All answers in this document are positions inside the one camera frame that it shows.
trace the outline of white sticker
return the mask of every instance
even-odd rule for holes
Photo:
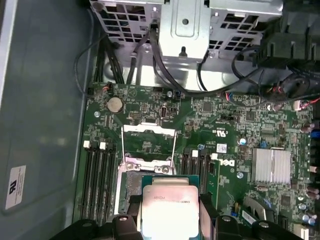
[[[252,216],[242,210],[242,217],[251,225],[256,221]]]
[[[226,154],[227,153],[227,144],[218,143],[216,145],[216,152],[219,154]]]
[[[5,209],[12,208],[21,203],[24,191],[25,174],[26,165],[11,168]]]

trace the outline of integrated circuit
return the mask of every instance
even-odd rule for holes
[[[211,102],[205,101],[202,105],[202,111],[212,112],[213,105]]]
[[[291,197],[287,195],[281,196],[281,205],[284,207],[290,207],[291,206]]]
[[[245,115],[246,121],[254,121],[256,118],[256,112],[254,111],[247,111]]]

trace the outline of capacitor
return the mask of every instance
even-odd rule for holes
[[[310,217],[308,216],[308,214],[305,214],[303,212],[300,212],[298,214],[299,219],[301,219],[303,222],[307,223],[310,219]]]
[[[120,98],[114,96],[114,97],[110,98],[109,101],[106,103],[106,107],[113,114],[118,114],[124,108],[124,103],[121,101]]]
[[[315,127],[314,123],[306,122],[300,127],[300,132],[303,134],[310,133],[314,129],[314,127]]]
[[[318,218],[318,216],[312,211],[308,210],[308,211],[305,211],[304,213],[307,214],[312,219],[317,219]]]
[[[167,91],[167,92],[166,92],[166,96],[167,96],[168,98],[172,98],[173,95],[174,95],[174,93],[173,93],[172,91]]]
[[[267,147],[268,147],[267,141],[263,140],[263,141],[260,143],[260,148],[261,148],[261,149],[266,149]]]
[[[198,150],[203,150],[205,149],[205,145],[203,144],[198,144]]]
[[[256,189],[260,192],[268,192],[268,188],[266,186],[258,186]]]
[[[308,220],[308,224],[309,224],[310,226],[314,226],[314,225],[316,224],[316,220],[314,220],[313,218],[310,218],[310,219]]]
[[[238,139],[237,143],[238,143],[238,145],[246,145],[247,139],[245,139],[244,137],[241,137]]]
[[[319,194],[320,190],[318,188],[312,187],[312,186],[307,186],[306,187],[308,192],[314,193],[314,194]]]
[[[306,209],[307,209],[307,205],[304,204],[304,203],[300,203],[299,206],[298,206],[298,208],[299,208],[300,210],[306,210]]]
[[[309,198],[314,199],[314,200],[320,199],[320,195],[319,195],[319,194],[315,194],[315,193],[310,192],[310,191],[308,191],[308,192],[306,193],[306,195],[307,195]]]

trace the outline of chip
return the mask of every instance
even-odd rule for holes
[[[297,126],[299,124],[297,119],[292,120],[292,126]]]
[[[291,197],[282,195],[281,196],[281,205],[285,207],[290,207],[291,206]]]
[[[245,120],[247,121],[254,121],[256,118],[256,113],[254,111],[247,111]]]
[[[212,103],[211,102],[204,102],[202,106],[202,111],[204,112],[212,112]]]
[[[188,131],[188,132],[192,131],[192,126],[185,125],[185,130]]]
[[[291,188],[293,190],[297,190],[298,189],[298,180],[297,179],[291,179]]]

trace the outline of barcode label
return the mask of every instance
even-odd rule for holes
[[[252,216],[242,210],[242,217],[251,225],[256,221]]]

